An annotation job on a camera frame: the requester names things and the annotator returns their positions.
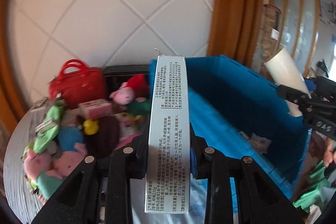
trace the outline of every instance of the blue storage bin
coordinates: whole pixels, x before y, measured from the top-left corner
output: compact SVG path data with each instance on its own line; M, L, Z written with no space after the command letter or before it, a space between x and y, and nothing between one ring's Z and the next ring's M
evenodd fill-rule
M274 84L226 56L186 58L186 66L195 134L226 156L250 155L291 198L310 141L311 130L302 117L289 114ZM151 87L155 70L153 60ZM272 140L268 154L259 155L239 131Z

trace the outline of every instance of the blue plush toy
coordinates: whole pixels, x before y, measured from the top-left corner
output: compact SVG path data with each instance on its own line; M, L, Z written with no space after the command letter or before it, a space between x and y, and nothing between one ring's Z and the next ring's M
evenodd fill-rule
M62 128L58 132L57 140L62 152L77 152L74 148L75 143L84 143L83 134L76 127Z

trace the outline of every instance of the person's hand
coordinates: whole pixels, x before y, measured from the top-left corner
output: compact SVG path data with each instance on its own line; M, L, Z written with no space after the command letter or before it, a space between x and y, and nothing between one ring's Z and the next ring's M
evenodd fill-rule
M325 167L328 167L333 160L336 162L336 152L332 153L330 150L332 149L333 143L332 140L330 138L328 138L327 140L327 149L324 153L324 157L323 157L323 162Z

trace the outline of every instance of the yellow rubber duck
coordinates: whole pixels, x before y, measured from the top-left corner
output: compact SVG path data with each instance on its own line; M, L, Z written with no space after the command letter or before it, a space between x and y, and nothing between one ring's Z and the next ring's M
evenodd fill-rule
M98 121L85 120L84 123L83 123L83 127L84 127L84 134L85 135L96 134L98 132L98 129L99 129Z

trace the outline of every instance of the pink box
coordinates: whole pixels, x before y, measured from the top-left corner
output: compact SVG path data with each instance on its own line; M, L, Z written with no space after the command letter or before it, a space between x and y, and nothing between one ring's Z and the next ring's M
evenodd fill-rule
M97 120L112 114L112 103L105 99L80 103L78 107L80 115L87 120Z

